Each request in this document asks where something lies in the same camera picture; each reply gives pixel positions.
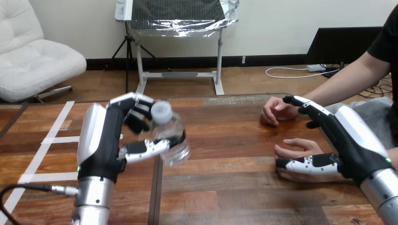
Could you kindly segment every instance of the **cable connector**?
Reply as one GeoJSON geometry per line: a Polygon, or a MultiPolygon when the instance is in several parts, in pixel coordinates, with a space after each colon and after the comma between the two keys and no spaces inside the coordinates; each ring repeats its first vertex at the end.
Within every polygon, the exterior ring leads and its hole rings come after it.
{"type": "Polygon", "coordinates": [[[79,193],[79,189],[71,186],[51,186],[51,192],[57,195],[65,195],[65,196],[76,196],[79,193]]]}

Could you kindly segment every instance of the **white chair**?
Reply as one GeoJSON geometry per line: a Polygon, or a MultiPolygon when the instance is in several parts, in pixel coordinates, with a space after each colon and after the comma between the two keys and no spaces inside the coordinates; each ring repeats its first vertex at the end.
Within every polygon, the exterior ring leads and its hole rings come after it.
{"type": "Polygon", "coordinates": [[[70,90],[68,86],[38,95],[85,71],[83,55],[43,38],[28,0],[0,0],[0,98],[19,102],[70,90]]]}

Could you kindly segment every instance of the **plastic water bottle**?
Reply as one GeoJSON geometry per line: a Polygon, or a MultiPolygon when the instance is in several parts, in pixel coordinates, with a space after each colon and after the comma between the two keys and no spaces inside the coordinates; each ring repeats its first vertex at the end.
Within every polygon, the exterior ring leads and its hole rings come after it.
{"type": "MultiPolygon", "coordinates": [[[[166,139],[168,137],[182,137],[184,124],[181,117],[173,112],[171,105],[166,101],[156,102],[151,109],[152,123],[151,133],[153,139],[166,139]]],[[[185,162],[191,155],[188,141],[185,140],[160,154],[164,164],[168,166],[179,165],[185,162]]]]}

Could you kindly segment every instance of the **prosthetic hand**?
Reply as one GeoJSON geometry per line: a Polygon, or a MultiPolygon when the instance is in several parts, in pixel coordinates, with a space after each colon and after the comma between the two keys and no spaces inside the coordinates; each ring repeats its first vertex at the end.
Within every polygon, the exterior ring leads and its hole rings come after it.
{"type": "Polygon", "coordinates": [[[334,153],[296,160],[279,159],[276,165],[298,173],[341,173],[359,185],[385,224],[396,224],[398,177],[386,149],[362,118],[346,106],[333,115],[302,97],[287,96],[283,101],[300,106],[299,113],[310,116],[312,121],[307,127],[320,128],[334,153]]]}
{"type": "Polygon", "coordinates": [[[184,141],[183,137],[125,144],[119,136],[126,124],[135,133],[149,130],[154,100],[128,93],[110,100],[106,108],[93,104],[84,118],[77,151],[79,191],[72,214],[73,225],[106,225],[113,186],[126,165],[151,157],[184,141]]]}

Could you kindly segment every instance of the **computer monitor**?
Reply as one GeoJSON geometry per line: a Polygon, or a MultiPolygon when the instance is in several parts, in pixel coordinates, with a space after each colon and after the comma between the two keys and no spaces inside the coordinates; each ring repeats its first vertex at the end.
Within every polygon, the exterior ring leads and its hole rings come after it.
{"type": "Polygon", "coordinates": [[[383,27],[319,28],[307,64],[352,63],[370,47],[383,27]]]}

